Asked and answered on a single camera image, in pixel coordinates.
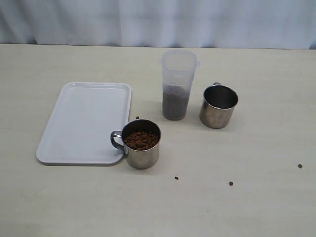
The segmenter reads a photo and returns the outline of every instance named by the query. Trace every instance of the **table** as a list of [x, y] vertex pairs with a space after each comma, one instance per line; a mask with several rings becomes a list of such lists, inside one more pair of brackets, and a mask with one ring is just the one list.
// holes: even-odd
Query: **table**
[[[314, 236], [316, 51], [190, 50], [201, 66], [187, 116], [167, 121], [164, 48], [0, 45], [0, 236]], [[129, 84], [130, 119], [161, 128], [157, 164], [40, 164], [35, 151], [71, 81]], [[239, 95], [221, 130], [198, 118], [216, 81]]]

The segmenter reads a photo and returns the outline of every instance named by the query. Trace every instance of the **metal cup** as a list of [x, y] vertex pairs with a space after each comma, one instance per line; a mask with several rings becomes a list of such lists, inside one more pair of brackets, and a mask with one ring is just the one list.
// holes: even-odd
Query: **metal cup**
[[216, 82], [204, 91], [199, 118], [210, 128], [226, 127], [237, 103], [236, 92]]
[[[158, 143], [144, 151], [137, 151], [130, 147], [128, 147], [124, 140], [133, 132], [142, 130], [147, 132], [152, 132], [153, 134], [158, 136]], [[122, 139], [123, 145], [117, 143], [114, 138], [118, 137]], [[111, 133], [111, 143], [115, 148], [118, 148], [124, 151], [124, 156], [126, 158], [127, 163], [136, 168], [136, 169], [147, 169], [156, 164], [159, 157], [159, 142], [161, 138], [161, 131], [157, 124], [146, 120], [146, 119], [137, 119], [134, 120], [122, 129], [122, 131], [113, 131]]]

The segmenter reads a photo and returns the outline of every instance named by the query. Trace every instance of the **dry dog food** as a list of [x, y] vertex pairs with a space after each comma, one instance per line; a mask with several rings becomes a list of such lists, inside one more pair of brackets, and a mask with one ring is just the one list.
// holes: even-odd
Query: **dry dog food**
[[158, 136], [152, 132], [137, 131], [131, 133], [124, 143], [131, 149], [144, 151], [154, 147], [158, 143]]
[[162, 113], [168, 120], [183, 119], [187, 113], [190, 92], [180, 86], [166, 86], [162, 94]]

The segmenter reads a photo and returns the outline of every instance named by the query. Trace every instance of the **white backdrop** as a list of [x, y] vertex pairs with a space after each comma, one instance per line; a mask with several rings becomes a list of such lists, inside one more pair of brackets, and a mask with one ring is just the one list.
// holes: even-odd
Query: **white backdrop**
[[310, 48], [316, 0], [0, 0], [0, 42]]

